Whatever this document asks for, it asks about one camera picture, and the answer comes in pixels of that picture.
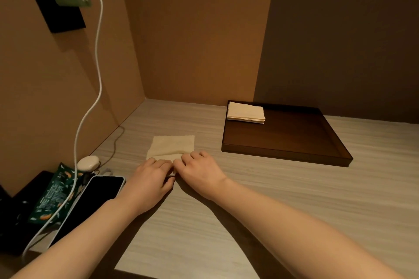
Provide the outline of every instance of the wooden tray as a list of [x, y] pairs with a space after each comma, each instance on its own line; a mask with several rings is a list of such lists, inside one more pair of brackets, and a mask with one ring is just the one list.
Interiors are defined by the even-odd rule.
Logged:
[[227, 120], [221, 151], [347, 167], [353, 157], [318, 108], [239, 102], [264, 108], [265, 123]]

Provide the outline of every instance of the table surface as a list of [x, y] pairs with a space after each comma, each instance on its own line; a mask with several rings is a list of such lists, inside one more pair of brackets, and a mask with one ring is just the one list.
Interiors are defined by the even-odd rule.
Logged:
[[[223, 153], [225, 112], [147, 99], [93, 154], [103, 168], [129, 177], [153, 136], [195, 135], [195, 149], [212, 154], [229, 177], [326, 221], [407, 278], [419, 278], [419, 125], [326, 117], [354, 158], [341, 168]], [[290, 277], [237, 220], [182, 181], [128, 227], [97, 271], [111, 268], [129, 278]]]

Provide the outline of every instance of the white cord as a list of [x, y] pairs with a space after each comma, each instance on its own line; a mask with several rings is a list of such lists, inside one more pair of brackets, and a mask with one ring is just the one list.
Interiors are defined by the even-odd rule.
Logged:
[[31, 247], [31, 243], [36, 239], [36, 237], [42, 233], [42, 231], [47, 227], [47, 225], [50, 223], [50, 221], [52, 221], [55, 216], [60, 212], [60, 210], [65, 206], [65, 204], [69, 201], [71, 194], [73, 192], [75, 192], [76, 189], [76, 183], [77, 183], [77, 140], [78, 140], [78, 136], [80, 133], [80, 129], [81, 126], [84, 123], [84, 120], [86, 119], [86, 117], [90, 114], [90, 112], [92, 111], [92, 109], [97, 105], [97, 103], [99, 102], [101, 95], [102, 95], [102, 78], [101, 78], [101, 71], [99, 69], [99, 60], [98, 60], [98, 43], [99, 43], [99, 32], [101, 29], [101, 24], [102, 24], [102, 15], [103, 15], [103, 1], [99, 0], [101, 2], [101, 12], [99, 15], [99, 22], [98, 22], [98, 29], [96, 32], [96, 40], [95, 40], [95, 60], [96, 60], [96, 69], [98, 72], [98, 78], [99, 78], [99, 95], [96, 98], [96, 101], [93, 103], [93, 105], [89, 108], [89, 110], [85, 113], [85, 115], [83, 116], [83, 118], [81, 118], [80, 124], [77, 128], [76, 131], [76, 137], [74, 139], [74, 182], [73, 182], [73, 187], [71, 188], [70, 194], [68, 194], [68, 197], [65, 199], [65, 201], [60, 205], [60, 207], [55, 211], [55, 213], [45, 222], [44, 226], [41, 227], [41, 229], [35, 234], [35, 236], [29, 241], [28, 245], [25, 247], [25, 250], [22, 254], [22, 260], [24, 261], [25, 255], [28, 252], [29, 248]]

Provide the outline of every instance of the phone screen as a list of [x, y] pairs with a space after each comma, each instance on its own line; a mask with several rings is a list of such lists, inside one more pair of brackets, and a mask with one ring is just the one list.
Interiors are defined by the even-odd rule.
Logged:
[[77, 203], [61, 225], [50, 247], [83, 223], [107, 200], [114, 199], [124, 184], [122, 176], [94, 176], [81, 193]]

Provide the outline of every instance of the snack package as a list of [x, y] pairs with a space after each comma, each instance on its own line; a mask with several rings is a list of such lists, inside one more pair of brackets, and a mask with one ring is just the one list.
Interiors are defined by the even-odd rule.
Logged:
[[[65, 219], [71, 205], [76, 199], [75, 195], [81, 191], [81, 183], [83, 181], [84, 174], [84, 172], [78, 171], [75, 192], [71, 194], [68, 202], [50, 222], [50, 225], [61, 223]], [[32, 213], [29, 215], [28, 223], [41, 225], [45, 224], [68, 197], [68, 194], [73, 187], [73, 182], [74, 170], [63, 163], [60, 163], [50, 181], [50, 184], [46, 188], [42, 197], [36, 203]]]

